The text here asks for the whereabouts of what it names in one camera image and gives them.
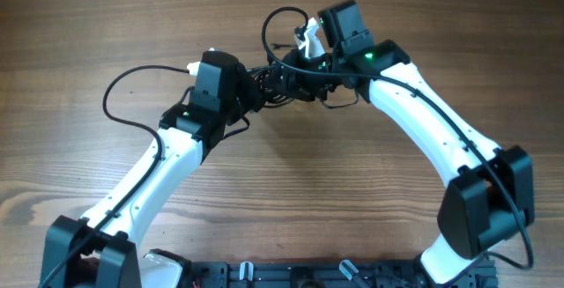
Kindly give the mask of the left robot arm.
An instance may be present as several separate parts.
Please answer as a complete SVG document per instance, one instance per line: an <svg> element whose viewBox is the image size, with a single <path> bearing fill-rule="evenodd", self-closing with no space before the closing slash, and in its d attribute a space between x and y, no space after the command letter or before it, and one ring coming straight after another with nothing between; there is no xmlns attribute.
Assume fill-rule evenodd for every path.
<svg viewBox="0 0 564 288"><path fill-rule="evenodd" d="M233 55L211 50L188 69L196 77L180 101L149 132L150 147L122 180L80 218L61 216L49 227L42 287L180 287L188 260L138 248L180 183L204 162L226 127L264 104L257 82Z"/></svg>

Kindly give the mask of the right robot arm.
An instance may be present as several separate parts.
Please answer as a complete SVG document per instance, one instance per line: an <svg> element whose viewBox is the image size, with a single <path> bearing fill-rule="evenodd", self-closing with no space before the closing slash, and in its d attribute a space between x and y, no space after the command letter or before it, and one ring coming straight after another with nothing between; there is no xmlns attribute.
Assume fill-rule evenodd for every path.
<svg viewBox="0 0 564 288"><path fill-rule="evenodd" d="M306 17L285 57L269 55L269 87L294 100L326 101L343 86L384 112L419 147L445 186L438 238L419 256L429 285L449 287L475 276L496 247L520 235L531 250L535 219L530 156L501 148L459 116L391 40L376 41L353 0Z"/></svg>

